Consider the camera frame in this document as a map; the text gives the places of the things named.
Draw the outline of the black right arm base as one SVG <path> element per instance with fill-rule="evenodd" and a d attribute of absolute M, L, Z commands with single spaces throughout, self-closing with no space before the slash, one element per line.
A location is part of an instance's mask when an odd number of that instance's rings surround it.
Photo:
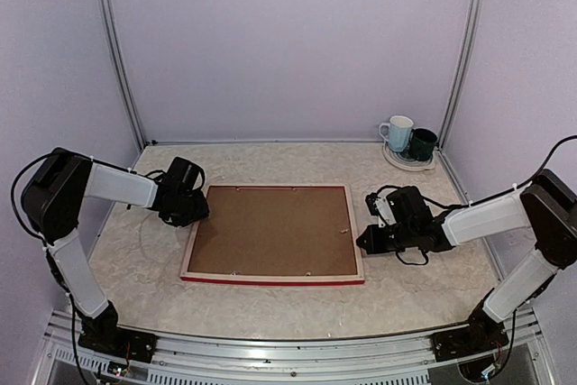
<path fill-rule="evenodd" d="M 480 303 L 464 327 L 433 333 L 431 343 L 435 360 L 445 362 L 507 346 L 509 339 L 503 321 L 493 320 Z"/>

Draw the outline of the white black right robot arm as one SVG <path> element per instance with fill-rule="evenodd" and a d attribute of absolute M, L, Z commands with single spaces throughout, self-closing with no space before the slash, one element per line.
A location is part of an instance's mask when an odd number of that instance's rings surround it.
<path fill-rule="evenodd" d="M 576 262 L 576 195 L 551 170 L 540 170 L 524 184 L 471 205 L 446 206 L 433 215 L 431 201 L 415 186 L 389 187 L 381 197 L 366 197 L 379 218 L 356 244 L 368 254 L 401 253 L 417 248 L 423 255 L 446 252 L 467 242 L 521 228 L 532 230 L 533 250 L 482 300 L 474 321 L 461 333 L 463 347 L 482 351 L 502 323 L 559 270 Z"/>

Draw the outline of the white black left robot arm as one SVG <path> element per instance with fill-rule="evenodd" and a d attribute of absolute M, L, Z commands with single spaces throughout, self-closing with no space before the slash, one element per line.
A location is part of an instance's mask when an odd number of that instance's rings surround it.
<path fill-rule="evenodd" d="M 186 227 L 209 215 L 203 192 L 205 171 L 180 157 L 167 170 L 149 175 L 63 148 L 34 161 L 37 171 L 21 195 L 32 229 L 62 277 L 71 303 L 85 318 L 96 320 L 112 310 L 111 302 L 89 267 L 78 230 L 87 198 L 148 209 L 171 226 Z"/>

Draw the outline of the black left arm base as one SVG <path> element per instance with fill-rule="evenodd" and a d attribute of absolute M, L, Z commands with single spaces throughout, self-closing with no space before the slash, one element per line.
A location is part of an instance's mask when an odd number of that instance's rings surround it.
<path fill-rule="evenodd" d="M 152 333 L 123 328 L 118 325 L 118 314 L 112 302 L 96 317 L 78 311 L 81 347 L 126 361 L 151 363 L 158 336 Z"/>

